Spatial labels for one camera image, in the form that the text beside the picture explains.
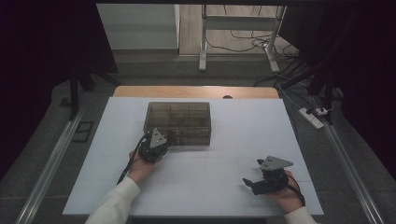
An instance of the wrist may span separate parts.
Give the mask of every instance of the wrist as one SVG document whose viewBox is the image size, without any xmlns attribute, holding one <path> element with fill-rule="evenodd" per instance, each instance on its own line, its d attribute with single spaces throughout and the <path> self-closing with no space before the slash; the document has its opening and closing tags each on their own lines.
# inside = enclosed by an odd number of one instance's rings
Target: wrist
<svg viewBox="0 0 396 224">
<path fill-rule="evenodd" d="M 285 214 L 288 214 L 303 207 L 303 204 L 298 198 L 292 198 L 287 200 L 276 200 L 276 202 L 279 204 L 280 208 L 282 208 Z"/>
<path fill-rule="evenodd" d="M 131 178 L 136 184 L 140 183 L 140 181 L 143 179 L 143 177 L 136 172 L 129 173 L 128 177 Z"/>
</svg>

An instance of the black curtain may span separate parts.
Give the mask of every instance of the black curtain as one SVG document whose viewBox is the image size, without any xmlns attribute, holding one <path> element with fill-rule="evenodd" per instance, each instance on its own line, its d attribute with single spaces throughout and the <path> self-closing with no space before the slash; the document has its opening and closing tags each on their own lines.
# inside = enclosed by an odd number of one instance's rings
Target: black curtain
<svg viewBox="0 0 396 224">
<path fill-rule="evenodd" d="M 73 67 L 117 73 L 96 4 L 89 0 L 0 3 L 0 178 L 20 155 Z"/>
<path fill-rule="evenodd" d="M 396 179 L 396 28 L 391 2 L 370 2 L 337 54 L 345 117 Z"/>
</svg>

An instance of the transparent plastic box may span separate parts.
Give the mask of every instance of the transparent plastic box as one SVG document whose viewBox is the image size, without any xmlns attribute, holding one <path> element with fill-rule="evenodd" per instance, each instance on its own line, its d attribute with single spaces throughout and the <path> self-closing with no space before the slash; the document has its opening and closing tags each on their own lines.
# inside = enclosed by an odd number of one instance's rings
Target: transparent plastic box
<svg viewBox="0 0 396 224">
<path fill-rule="evenodd" d="M 206 102 L 150 102 L 144 133 L 154 128 L 173 146 L 209 146 L 212 132 Z"/>
</svg>

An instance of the hand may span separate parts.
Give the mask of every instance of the hand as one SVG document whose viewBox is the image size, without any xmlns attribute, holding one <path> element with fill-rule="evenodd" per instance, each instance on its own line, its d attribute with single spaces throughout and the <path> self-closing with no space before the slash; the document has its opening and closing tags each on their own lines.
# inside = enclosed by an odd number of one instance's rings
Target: hand
<svg viewBox="0 0 396 224">
<path fill-rule="evenodd" d="M 134 152 L 129 153 L 129 158 L 132 157 Z M 154 164 L 143 161 L 139 153 L 136 152 L 134 155 L 134 164 L 132 164 L 131 168 L 129 169 L 128 176 L 136 183 L 138 184 L 141 182 L 144 178 L 146 178 L 151 171 L 154 169 Z"/>
<path fill-rule="evenodd" d="M 285 172 L 286 175 L 293 177 L 290 171 L 285 171 Z M 299 189 L 297 183 L 290 177 L 289 177 L 289 185 L 291 185 L 295 189 Z M 286 214 L 303 207 L 303 204 L 301 203 L 297 194 L 287 188 L 284 188 L 281 191 L 275 193 L 270 193 L 265 195 L 275 200 Z"/>
</svg>

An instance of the wall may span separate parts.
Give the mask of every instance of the wall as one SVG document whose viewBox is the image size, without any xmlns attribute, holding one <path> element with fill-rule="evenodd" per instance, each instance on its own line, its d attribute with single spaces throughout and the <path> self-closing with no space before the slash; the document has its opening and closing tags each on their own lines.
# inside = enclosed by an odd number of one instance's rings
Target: wall
<svg viewBox="0 0 396 224">
<path fill-rule="evenodd" d="M 178 5 L 97 4 L 112 49 L 177 49 Z"/>
</svg>

